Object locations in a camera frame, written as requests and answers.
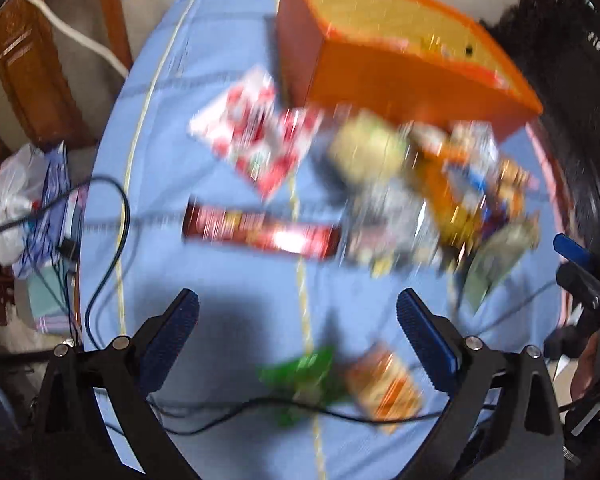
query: green snack bag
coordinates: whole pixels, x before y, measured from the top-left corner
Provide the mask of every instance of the green snack bag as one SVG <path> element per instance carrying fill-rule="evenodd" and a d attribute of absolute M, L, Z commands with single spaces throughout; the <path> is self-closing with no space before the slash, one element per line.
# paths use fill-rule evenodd
<path fill-rule="evenodd" d="M 260 381 L 277 394 L 307 404 L 327 406 L 346 396 L 346 388 L 331 370 L 333 348 L 326 347 L 301 358 L 260 370 Z M 306 417 L 300 408 L 285 408 L 281 426 L 291 426 Z"/>

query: white cable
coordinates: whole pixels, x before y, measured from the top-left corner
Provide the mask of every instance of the white cable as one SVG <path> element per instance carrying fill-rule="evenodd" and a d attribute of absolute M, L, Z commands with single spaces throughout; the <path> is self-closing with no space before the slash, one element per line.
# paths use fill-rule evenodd
<path fill-rule="evenodd" d="M 71 28 L 65 22 L 63 22 L 60 18 L 58 18 L 53 11 L 49 8 L 49 6 L 45 3 L 44 0 L 27 0 L 30 4 L 37 7 L 42 14 L 55 26 L 58 28 L 60 32 L 66 34 L 72 40 L 77 41 L 82 46 L 88 48 L 89 50 L 93 50 L 96 54 L 106 59 L 110 65 L 116 69 L 123 78 L 127 78 L 129 76 L 129 70 L 122 64 L 122 62 L 110 51 L 106 46 L 99 44 L 97 41 L 93 41 L 91 38 L 88 38 L 83 33 Z"/>

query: blue tablecloth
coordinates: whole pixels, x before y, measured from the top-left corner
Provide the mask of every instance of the blue tablecloth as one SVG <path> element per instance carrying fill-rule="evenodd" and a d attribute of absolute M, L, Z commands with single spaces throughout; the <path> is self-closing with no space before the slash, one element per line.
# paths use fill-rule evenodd
<path fill-rule="evenodd" d="M 373 280 L 366 269 L 307 262 L 309 316 L 303 331 L 294 257 L 182 240 L 182 215 L 191 195 L 217 205 L 262 206 L 247 181 L 187 134 L 187 122 L 250 67 L 260 64 L 276 73 L 275 12 L 276 0 L 177 0 L 148 38 L 116 102 L 94 168 L 94 174 L 125 182 L 133 219 L 122 255 L 122 285 L 110 280 L 94 308 L 96 337 L 108 343 L 121 332 L 132 334 L 187 287 L 200 297 L 200 322 L 158 402 L 244 400 L 264 393 L 257 379 L 261 365 L 299 356 L 310 344 L 335 344 L 339 358 L 353 358 L 382 340 L 413 367 L 424 396 L 422 412 L 440 410 L 447 398 L 432 389 L 418 366 L 395 319 L 395 300 L 412 286 L 434 313 L 446 315 L 446 276 L 421 270 Z M 542 180 L 523 130 L 502 149 Z M 312 157 L 300 167 L 296 186 L 305 219 L 341 216 Z M 289 210 L 289 196 L 283 187 L 272 206 Z M 459 330 L 480 333 L 495 349 L 541 345 L 560 315 L 560 295 L 553 287 L 484 332 L 554 276 L 552 209 L 536 202 L 528 205 L 540 210 L 539 249 L 524 257 L 477 315 L 461 309 Z M 120 213 L 115 190 L 91 187 L 80 260 L 82 305 L 114 253 Z M 107 228 L 110 222 L 113 227 Z M 353 406 L 339 408 L 359 413 Z M 104 402 L 102 411 L 116 423 Z M 194 428 L 212 416 L 167 423 Z M 400 471 L 433 423 L 403 425 L 386 436 L 321 416 L 317 423 L 281 430 L 271 411 L 259 410 L 200 436 L 174 440 L 203 478 L 385 479 Z M 124 438 L 112 433 L 112 439 L 122 460 L 138 467 Z"/>

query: white plastic bag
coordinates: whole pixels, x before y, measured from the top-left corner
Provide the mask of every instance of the white plastic bag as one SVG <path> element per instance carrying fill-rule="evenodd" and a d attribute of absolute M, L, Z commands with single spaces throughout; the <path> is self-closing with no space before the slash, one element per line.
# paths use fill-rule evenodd
<path fill-rule="evenodd" d="M 37 148 L 26 144 L 0 166 L 0 225 L 31 212 L 40 200 L 49 163 Z M 24 250 L 24 226 L 0 234 L 0 264 L 14 264 Z"/>

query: silver screw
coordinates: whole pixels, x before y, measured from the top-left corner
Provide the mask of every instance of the silver screw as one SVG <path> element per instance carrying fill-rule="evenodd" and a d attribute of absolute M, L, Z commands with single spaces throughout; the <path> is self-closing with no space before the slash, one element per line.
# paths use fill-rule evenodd
<path fill-rule="evenodd" d="M 124 350 L 129 346 L 129 338 L 126 335 L 118 336 L 113 340 L 112 346 L 116 350 Z"/>
<path fill-rule="evenodd" d="M 526 353 L 530 355 L 533 359 L 538 359 L 542 355 L 540 349 L 534 345 L 529 345 L 528 347 L 526 347 Z"/>
<path fill-rule="evenodd" d="M 65 344 L 60 344 L 54 348 L 54 355 L 56 357 L 64 357 L 69 351 L 69 347 Z"/>
<path fill-rule="evenodd" d="M 469 350 L 478 351 L 480 348 L 484 346 L 482 339 L 478 336 L 471 335 L 467 339 L 464 340 L 464 344 Z"/>

